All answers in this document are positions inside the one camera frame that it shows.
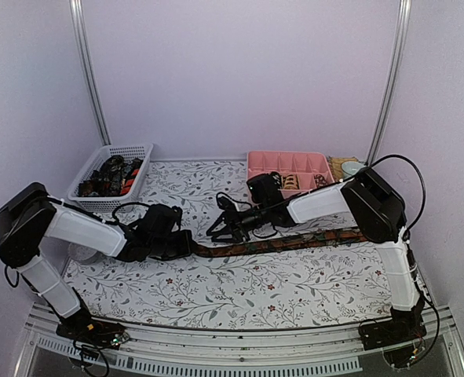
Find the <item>brown green patterned tie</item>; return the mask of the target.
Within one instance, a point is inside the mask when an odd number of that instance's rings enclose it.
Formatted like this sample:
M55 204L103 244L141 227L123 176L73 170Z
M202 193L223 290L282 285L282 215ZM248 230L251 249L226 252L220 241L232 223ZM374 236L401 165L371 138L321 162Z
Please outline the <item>brown green patterned tie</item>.
M229 244L222 247L206 247L193 242L191 251L194 255L202 258L226 258L292 251L310 247L336 247L362 242L367 242L367 239L357 227L353 227L348 229L332 229L323 232L308 232L249 243Z

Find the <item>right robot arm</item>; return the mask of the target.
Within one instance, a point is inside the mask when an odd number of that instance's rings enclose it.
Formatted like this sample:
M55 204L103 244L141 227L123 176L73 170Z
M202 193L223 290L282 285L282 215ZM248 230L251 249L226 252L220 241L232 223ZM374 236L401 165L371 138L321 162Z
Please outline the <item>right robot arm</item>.
M261 173L247 181L252 200L239 210L223 192L216 195L219 218L206 234L214 242L242 243L263 225L290 228L332 214L350 213L362 237L374 243L391 291L391 318L365 324L359 330L365 349L391 346L426 335L422 311L431 302L418 283L418 265L410 248L411 225L405 202L373 166L311 191L286 198L279 171Z

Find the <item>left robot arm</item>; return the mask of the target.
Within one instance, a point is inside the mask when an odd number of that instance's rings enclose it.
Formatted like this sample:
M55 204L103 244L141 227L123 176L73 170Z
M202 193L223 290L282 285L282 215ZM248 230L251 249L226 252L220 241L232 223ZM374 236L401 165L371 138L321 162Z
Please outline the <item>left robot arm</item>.
M34 182L0 208L0 260L16 270L57 315L60 336L100 348L115 348L129 336L121 324L93 319L78 292L44 258L44 238L63 240L121 262L147 258L170 261L196 248L191 231L181 227L178 207L152 204L144 217L125 225L53 198Z

